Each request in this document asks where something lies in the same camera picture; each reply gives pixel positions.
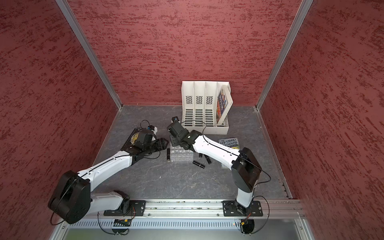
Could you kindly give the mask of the black lipstick angled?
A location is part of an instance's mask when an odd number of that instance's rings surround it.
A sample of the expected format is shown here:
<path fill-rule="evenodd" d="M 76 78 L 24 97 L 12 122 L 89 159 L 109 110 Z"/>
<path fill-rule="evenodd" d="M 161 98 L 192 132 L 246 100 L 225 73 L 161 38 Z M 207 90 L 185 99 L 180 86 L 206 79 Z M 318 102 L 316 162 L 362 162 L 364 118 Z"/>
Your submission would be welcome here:
<path fill-rule="evenodd" d="M 205 158 L 207 160 L 207 163 L 210 165 L 212 163 L 211 158 L 209 156 L 207 156 L 207 155 L 204 155 L 204 156 L 205 156 Z"/>

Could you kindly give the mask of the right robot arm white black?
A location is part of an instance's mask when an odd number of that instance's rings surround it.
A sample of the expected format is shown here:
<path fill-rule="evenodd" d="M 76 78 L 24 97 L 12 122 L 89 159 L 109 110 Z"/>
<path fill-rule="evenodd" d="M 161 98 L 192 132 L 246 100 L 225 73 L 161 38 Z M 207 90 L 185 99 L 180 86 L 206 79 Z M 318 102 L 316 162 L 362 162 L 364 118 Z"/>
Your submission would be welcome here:
<path fill-rule="evenodd" d="M 206 155 L 231 170 L 238 188 L 236 204 L 245 209 L 251 205 L 254 188 L 259 181 L 262 168 L 252 151 L 246 147 L 233 149 L 215 142 L 196 130 L 189 131 L 179 122 L 173 122 L 167 130 L 172 145 L 180 146 L 198 154 Z"/>

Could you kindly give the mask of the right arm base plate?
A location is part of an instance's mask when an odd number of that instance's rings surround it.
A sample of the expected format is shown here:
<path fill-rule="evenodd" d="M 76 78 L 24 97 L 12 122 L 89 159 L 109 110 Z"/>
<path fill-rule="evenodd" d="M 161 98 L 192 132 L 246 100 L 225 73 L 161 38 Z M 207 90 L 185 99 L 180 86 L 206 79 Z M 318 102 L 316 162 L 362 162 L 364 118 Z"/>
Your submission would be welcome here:
<path fill-rule="evenodd" d="M 222 201 L 225 217 L 262 217 L 264 215 L 260 201 L 252 201 L 245 208 L 235 200 Z"/>

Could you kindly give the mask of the black lipstick orange band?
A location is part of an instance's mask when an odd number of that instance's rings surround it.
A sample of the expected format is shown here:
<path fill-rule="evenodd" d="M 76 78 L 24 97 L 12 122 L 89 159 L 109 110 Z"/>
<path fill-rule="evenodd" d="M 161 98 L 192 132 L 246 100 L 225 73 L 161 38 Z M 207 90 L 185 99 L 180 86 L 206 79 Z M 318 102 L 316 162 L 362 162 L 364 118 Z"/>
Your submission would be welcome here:
<path fill-rule="evenodd" d="M 167 149 L 167 161 L 168 162 L 171 161 L 171 149 L 170 148 Z"/>

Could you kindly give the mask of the black lipstick gold band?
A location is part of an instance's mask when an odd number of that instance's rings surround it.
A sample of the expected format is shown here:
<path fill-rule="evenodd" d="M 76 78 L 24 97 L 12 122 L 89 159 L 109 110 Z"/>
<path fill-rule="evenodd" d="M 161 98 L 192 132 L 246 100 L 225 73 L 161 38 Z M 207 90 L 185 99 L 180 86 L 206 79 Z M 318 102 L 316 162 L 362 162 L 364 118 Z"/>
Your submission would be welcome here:
<path fill-rule="evenodd" d="M 201 163 L 199 163 L 197 161 L 193 161 L 193 164 L 198 166 L 198 167 L 200 167 L 200 168 L 202 168 L 202 169 L 204 169 L 206 167 L 204 164 L 201 164 Z"/>

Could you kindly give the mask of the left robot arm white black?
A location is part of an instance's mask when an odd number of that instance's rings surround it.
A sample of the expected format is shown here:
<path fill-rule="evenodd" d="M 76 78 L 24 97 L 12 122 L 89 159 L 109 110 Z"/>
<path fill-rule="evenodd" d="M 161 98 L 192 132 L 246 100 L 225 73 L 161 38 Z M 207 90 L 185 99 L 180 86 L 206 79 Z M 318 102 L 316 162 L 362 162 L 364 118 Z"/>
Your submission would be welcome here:
<path fill-rule="evenodd" d="M 65 172 L 48 202 L 49 209 L 69 224 L 96 212 L 118 216 L 132 212 L 130 197 L 121 191 L 94 193 L 104 181 L 151 154 L 166 150 L 169 141 L 157 138 L 157 128 L 135 128 L 120 150 L 106 160 L 79 172 Z"/>

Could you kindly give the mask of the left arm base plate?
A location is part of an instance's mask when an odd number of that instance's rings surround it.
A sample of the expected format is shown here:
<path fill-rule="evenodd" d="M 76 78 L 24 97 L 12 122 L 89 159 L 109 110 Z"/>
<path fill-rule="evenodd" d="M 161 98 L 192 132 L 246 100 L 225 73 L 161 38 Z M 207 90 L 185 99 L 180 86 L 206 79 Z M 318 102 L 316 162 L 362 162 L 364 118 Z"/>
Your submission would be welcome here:
<path fill-rule="evenodd" d="M 142 217 L 146 203 L 144 200 L 124 200 L 117 210 L 106 210 L 103 215 L 108 217 Z"/>

